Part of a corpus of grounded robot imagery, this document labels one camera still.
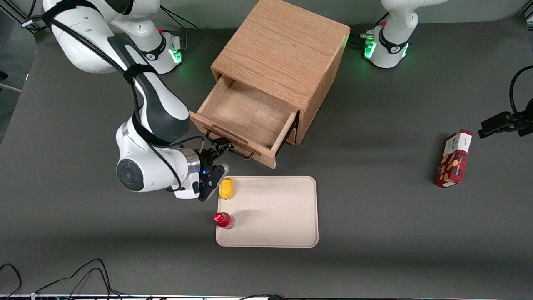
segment beige tray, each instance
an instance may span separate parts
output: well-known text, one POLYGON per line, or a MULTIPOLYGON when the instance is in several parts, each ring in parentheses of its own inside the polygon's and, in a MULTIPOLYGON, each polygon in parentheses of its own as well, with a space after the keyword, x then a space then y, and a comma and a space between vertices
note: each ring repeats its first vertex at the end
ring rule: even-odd
POLYGON ((216 227, 224 247, 311 248, 318 243, 317 183, 309 176, 228 176, 233 196, 218 211, 235 219, 216 227))

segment red bottle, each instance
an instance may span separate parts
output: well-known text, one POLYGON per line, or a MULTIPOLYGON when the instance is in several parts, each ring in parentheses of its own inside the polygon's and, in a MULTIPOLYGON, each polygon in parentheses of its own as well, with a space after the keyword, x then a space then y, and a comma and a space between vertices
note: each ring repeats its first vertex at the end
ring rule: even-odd
POLYGON ((227 212, 217 212, 213 217, 217 226, 230 229, 235 224, 235 219, 227 212))

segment gray tabletop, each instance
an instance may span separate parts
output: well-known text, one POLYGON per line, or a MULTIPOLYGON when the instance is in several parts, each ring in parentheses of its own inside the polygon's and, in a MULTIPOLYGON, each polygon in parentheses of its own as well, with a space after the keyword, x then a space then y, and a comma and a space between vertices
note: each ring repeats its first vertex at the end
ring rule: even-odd
MULTIPOLYGON (((232 32, 191 32, 184 64, 162 76, 192 111, 232 32)), ((420 25, 413 41, 390 70, 348 46, 301 146, 285 145, 276 170, 224 156, 230 175, 317 181, 318 245, 269 249, 218 246, 216 199, 122 188, 114 135, 133 111, 129 86, 76 69, 41 36, 0 145, 0 262, 20 269, 25 293, 100 257, 113 287, 136 294, 531 298, 533 137, 475 136, 464 182, 432 184, 446 136, 510 110, 509 82, 533 62, 525 22, 420 25)), ((517 82, 521 109, 532 75, 517 82)), ((2 276, 0 293, 15 286, 2 276)), ((103 291, 96 280, 82 290, 103 291)))

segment red box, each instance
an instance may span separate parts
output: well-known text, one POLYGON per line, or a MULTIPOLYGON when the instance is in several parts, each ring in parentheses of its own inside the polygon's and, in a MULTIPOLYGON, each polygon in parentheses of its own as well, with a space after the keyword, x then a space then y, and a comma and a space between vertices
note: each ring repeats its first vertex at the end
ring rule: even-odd
POLYGON ((451 187, 463 181, 472 133, 461 129, 446 139, 435 185, 451 187))

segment wooden drawer cabinet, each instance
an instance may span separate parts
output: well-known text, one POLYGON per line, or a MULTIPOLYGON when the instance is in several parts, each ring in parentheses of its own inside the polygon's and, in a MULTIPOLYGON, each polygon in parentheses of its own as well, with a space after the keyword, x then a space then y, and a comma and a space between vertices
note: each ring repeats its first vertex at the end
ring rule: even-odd
POLYGON ((340 64, 350 28, 281 0, 259 0, 211 65, 217 83, 193 123, 276 167, 299 145, 340 64))

